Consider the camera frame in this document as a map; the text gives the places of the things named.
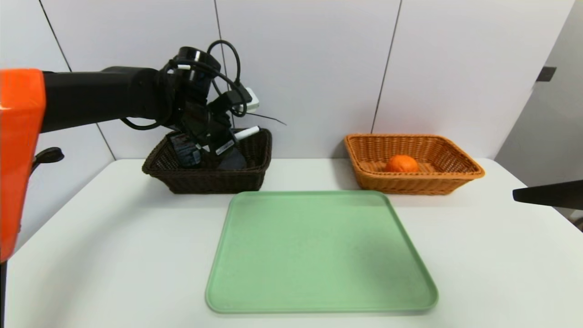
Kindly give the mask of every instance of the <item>white power plug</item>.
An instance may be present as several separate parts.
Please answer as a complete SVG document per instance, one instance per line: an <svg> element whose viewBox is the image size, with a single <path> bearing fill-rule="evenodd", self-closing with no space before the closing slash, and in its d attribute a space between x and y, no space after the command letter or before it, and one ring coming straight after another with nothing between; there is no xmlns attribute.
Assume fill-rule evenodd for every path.
<svg viewBox="0 0 583 328"><path fill-rule="evenodd" d="M253 90L251 90L251 88L245 88L245 89L251 95L251 101L247 103L247 113L255 113L255 111L257 111L257 108L259 108L259 99L257 99L257 96L255 95ZM239 113L242 113L243 112L243 105L239 105L239 108L237 109L237 111Z"/></svg>

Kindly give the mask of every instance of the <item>orange robot arm segment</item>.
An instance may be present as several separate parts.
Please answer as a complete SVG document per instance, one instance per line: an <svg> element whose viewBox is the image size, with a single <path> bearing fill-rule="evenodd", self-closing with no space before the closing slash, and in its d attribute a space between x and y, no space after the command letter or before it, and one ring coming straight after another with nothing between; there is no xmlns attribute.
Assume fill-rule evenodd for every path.
<svg viewBox="0 0 583 328"><path fill-rule="evenodd" d="M43 72L0 70L0 261L14 252L46 106Z"/></svg>

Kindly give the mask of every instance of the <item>dark brown wicker basket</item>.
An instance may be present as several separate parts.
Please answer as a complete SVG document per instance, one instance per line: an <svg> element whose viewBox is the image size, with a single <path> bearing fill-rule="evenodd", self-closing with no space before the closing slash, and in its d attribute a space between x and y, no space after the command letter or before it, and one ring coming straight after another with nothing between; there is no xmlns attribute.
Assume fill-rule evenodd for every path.
<svg viewBox="0 0 583 328"><path fill-rule="evenodd" d="M263 184L271 161L271 132L261 129L259 133L241 140L237 148L247 161L246 169L184 169L165 137L147 157L142 171L165 183L175 194L257 191Z"/></svg>

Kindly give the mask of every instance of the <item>orange wicker basket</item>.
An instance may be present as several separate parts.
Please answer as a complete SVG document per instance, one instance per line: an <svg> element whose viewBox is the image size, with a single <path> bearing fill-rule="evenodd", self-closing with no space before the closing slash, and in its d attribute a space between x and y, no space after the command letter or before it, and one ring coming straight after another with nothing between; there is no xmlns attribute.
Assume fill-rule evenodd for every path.
<svg viewBox="0 0 583 328"><path fill-rule="evenodd" d="M484 176L452 141L431 134L350 134L344 139L358 184L388 194L447 195ZM420 172L385 172L394 155L409 155Z"/></svg>

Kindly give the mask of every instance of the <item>white cable connector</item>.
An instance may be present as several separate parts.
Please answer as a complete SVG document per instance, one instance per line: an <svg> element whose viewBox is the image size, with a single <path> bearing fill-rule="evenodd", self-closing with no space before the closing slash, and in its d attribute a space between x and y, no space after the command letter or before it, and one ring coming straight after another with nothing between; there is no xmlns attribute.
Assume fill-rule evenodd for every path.
<svg viewBox="0 0 583 328"><path fill-rule="evenodd" d="M235 133L235 138L237 138L237 140L243 140L247 137L256 134L257 132L259 132L259 127L255 126Z"/></svg>
<svg viewBox="0 0 583 328"><path fill-rule="evenodd" d="M255 113L257 111L257 108L259 108L259 99L257 99L257 96L255 95L253 90L251 90L251 88L245 88L245 89L251 95L251 101L247 103L247 113ZM236 110L239 113L242 113L243 112L243 105L239 105L239 108Z"/></svg>

